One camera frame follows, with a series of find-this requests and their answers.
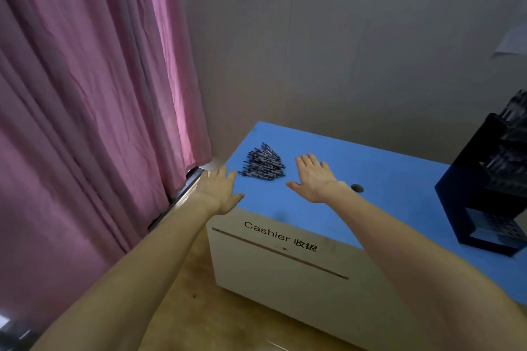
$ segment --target wooden floor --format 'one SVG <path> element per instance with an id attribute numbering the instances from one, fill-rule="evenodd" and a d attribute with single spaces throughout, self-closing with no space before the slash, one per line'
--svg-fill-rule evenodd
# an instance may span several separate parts
<path id="1" fill-rule="evenodd" d="M 205 229 L 140 351 L 357 351 L 346 342 L 216 286 Z"/>

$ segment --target blue countertop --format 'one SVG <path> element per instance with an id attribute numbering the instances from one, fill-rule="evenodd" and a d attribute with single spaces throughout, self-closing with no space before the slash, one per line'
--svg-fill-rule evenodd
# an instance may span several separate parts
<path id="1" fill-rule="evenodd" d="M 448 165 L 258 122 L 227 161 L 229 170 L 242 170 L 247 152 L 262 142 L 280 155 L 286 177 L 265 181 L 238 175 L 234 192 L 245 194 L 240 208 L 362 248 L 329 207 L 286 187 L 289 180 L 299 182 L 295 156 L 311 152 L 338 180 L 363 186 L 365 199 L 464 258 L 527 305 L 527 248 L 507 257 L 458 243 L 434 189 Z"/>

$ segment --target cashier text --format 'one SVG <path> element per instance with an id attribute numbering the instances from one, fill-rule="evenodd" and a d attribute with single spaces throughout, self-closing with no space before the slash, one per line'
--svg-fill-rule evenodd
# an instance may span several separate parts
<path id="1" fill-rule="evenodd" d="M 251 222 L 248 222 L 248 221 L 245 222 L 244 225 L 245 225 L 246 228 L 255 230 L 256 232 L 260 232 L 262 235 L 275 237 L 275 238 L 277 238 L 279 240 L 283 240 L 283 241 L 290 241 L 291 240 L 290 237 L 286 237 L 284 235 L 280 235 L 277 231 L 272 231 L 270 229 L 260 228 L 259 226 L 253 225 Z M 307 243 L 305 241 L 301 241 L 300 239 L 294 239 L 293 240 L 293 244 L 295 244 L 297 247 L 302 247 L 302 248 L 305 248 L 306 250 L 317 252 L 317 246 L 315 246 L 313 244 L 310 244 L 310 243 Z"/>

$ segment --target pink curtain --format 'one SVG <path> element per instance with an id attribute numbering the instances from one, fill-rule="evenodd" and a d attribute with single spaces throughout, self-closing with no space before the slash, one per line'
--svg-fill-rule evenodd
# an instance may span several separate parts
<path id="1" fill-rule="evenodd" d="M 0 0 L 0 314 L 43 329 L 211 158 L 181 0 Z"/>

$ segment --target human arm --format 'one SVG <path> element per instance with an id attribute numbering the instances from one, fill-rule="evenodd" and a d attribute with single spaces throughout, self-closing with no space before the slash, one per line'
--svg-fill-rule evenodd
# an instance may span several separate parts
<path id="1" fill-rule="evenodd" d="M 243 198 L 236 172 L 202 173 L 188 200 L 115 264 L 42 335 L 32 351 L 135 351 L 196 236 Z"/>
<path id="2" fill-rule="evenodd" d="M 337 181 L 314 155 L 296 162 L 301 183 L 287 186 L 339 215 L 433 342 L 445 350 L 527 348 L 527 319 L 496 284 Z"/>

